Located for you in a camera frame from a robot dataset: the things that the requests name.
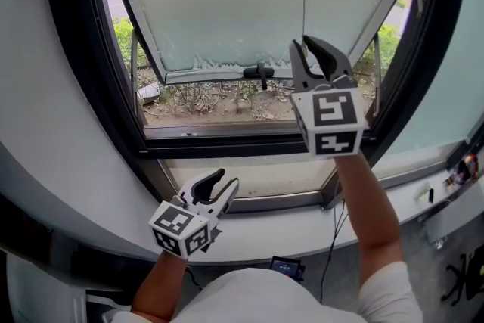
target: electronic device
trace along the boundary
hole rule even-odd
[[[451,175],[444,181],[444,186],[463,185],[469,179],[473,182],[477,180],[479,162],[477,156],[468,154],[463,157],[457,166],[452,170]]]
[[[301,265],[301,260],[299,259],[273,256],[269,269],[282,273],[297,282],[301,282],[306,267]]]

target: shirt sleeve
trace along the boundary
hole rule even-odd
[[[363,284],[358,313],[368,323],[423,323],[404,262],[385,266]]]
[[[111,323],[150,323],[150,321],[140,315],[127,311],[121,311],[114,315]]]

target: soil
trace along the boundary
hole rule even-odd
[[[205,113],[188,112],[186,107],[177,107],[175,112],[168,102],[145,105],[143,111],[149,126],[173,126],[204,123],[237,123],[266,120],[295,120],[289,96],[279,97],[274,92],[259,92],[250,102],[235,102],[236,92],[226,92],[215,107]]]
[[[374,86],[371,79],[372,64],[358,63],[355,76],[363,93],[364,112],[373,101]],[[138,70],[138,88],[156,82],[151,68]],[[292,88],[284,82],[268,82],[268,90],[263,91],[260,81],[252,98],[241,95],[237,102],[237,84],[230,82],[204,83],[203,101],[197,101],[191,108],[182,103],[179,95],[175,97],[164,93],[164,98],[143,106],[149,126],[179,126],[206,123],[243,123],[254,121],[295,120],[290,102]]]

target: shrub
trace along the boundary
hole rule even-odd
[[[382,25],[380,30],[378,30],[378,36],[380,38],[381,74],[385,76],[392,63],[396,47],[399,45],[400,37],[395,27],[385,25]],[[361,59],[364,62],[374,62],[375,53],[373,42],[368,46]]]
[[[128,17],[114,17],[113,18],[113,25],[114,25],[114,33],[116,34],[119,49],[121,50],[121,55],[123,56],[123,61],[128,70],[131,69],[131,34],[133,31],[133,26],[131,25],[131,21]],[[138,56],[137,56],[137,63],[138,67],[147,66],[148,59],[146,58],[146,54],[144,50],[141,48],[140,44],[138,43]]]
[[[396,6],[400,8],[405,8],[406,6],[405,0],[396,0]]]

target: dirt ground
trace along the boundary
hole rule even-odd
[[[371,84],[360,86],[364,94],[364,111],[373,101]],[[236,103],[236,91],[226,90],[221,93],[211,110],[190,113],[185,106],[170,101],[155,101],[143,107],[149,126],[197,125],[207,123],[241,123],[253,121],[295,120],[293,106],[290,102],[291,90],[260,91],[252,99],[239,100]]]

